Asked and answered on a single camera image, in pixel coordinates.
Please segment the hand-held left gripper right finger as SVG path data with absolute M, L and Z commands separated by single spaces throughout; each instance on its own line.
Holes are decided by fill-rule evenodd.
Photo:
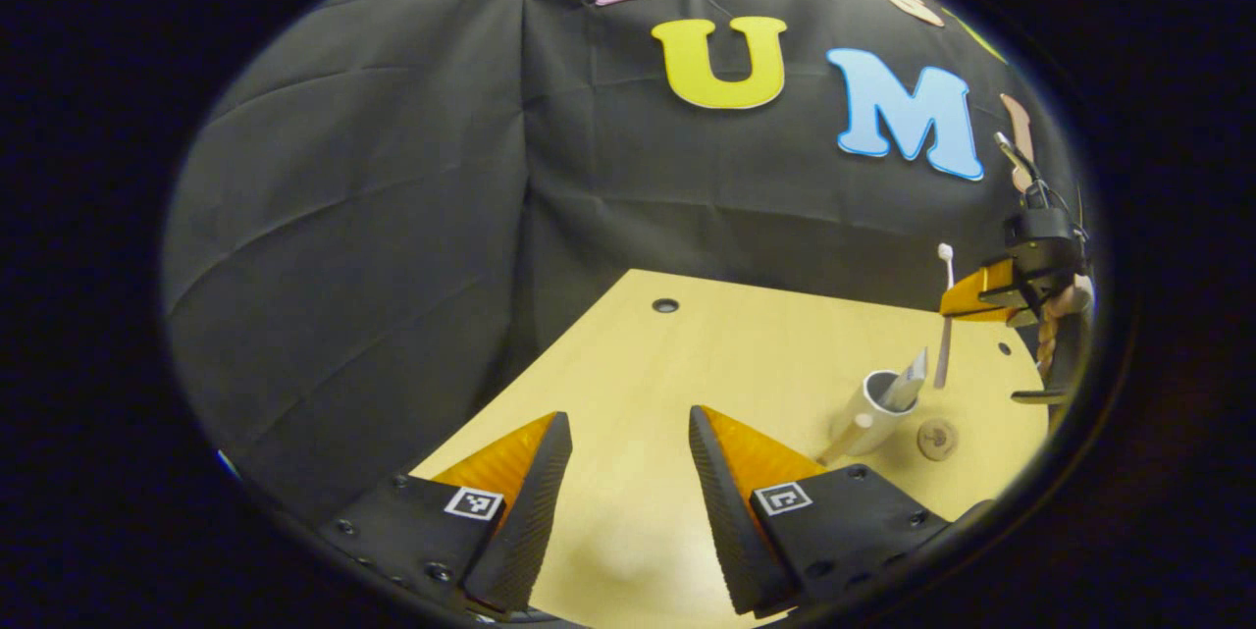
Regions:
M 708 406 L 692 406 L 688 446 L 737 614 L 842 601 L 948 527 L 867 465 L 829 470 Z

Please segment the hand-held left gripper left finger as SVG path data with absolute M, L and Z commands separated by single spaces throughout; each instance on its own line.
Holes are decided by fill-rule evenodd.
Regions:
M 497 438 L 445 472 L 394 475 L 318 532 L 383 583 L 458 614 L 529 610 L 573 449 L 561 411 Z

